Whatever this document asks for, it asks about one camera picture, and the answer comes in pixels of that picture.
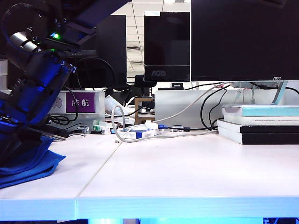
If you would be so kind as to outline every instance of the aoc logo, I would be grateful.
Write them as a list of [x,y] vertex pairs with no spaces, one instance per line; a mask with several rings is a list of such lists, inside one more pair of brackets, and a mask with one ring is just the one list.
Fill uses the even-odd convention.
[[151,73],[151,76],[153,76],[153,77],[165,77],[166,76],[166,71],[153,71],[152,73]]

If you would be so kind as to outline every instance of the desk seam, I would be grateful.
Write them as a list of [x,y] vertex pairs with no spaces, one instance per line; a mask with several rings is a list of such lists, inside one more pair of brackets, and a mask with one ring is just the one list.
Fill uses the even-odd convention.
[[93,181],[95,176],[101,171],[101,169],[106,165],[106,163],[110,160],[110,158],[114,155],[114,153],[118,150],[118,148],[122,145],[123,142],[121,142],[118,147],[112,152],[112,154],[106,159],[104,164],[95,172],[95,174],[91,177],[91,179],[87,182],[87,184],[80,190],[80,192],[77,194],[76,198],[78,199],[83,191],[88,187],[88,185]]

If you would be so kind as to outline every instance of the blue light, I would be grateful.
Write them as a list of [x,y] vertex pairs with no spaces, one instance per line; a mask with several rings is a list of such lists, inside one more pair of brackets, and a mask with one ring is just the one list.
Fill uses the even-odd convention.
[[123,224],[123,220],[118,218],[89,219],[88,224]]
[[142,218],[140,224],[262,224],[262,218]]

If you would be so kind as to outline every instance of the green led light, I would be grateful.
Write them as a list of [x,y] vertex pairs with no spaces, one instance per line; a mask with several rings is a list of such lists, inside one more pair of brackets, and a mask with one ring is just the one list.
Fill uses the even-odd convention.
[[55,39],[59,39],[59,34],[54,34],[53,36]]

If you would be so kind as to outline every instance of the ceiling light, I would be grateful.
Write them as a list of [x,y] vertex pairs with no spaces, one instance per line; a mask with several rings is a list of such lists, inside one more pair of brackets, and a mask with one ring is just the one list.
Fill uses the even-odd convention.
[[159,11],[145,11],[144,15],[145,16],[160,16],[160,12]]

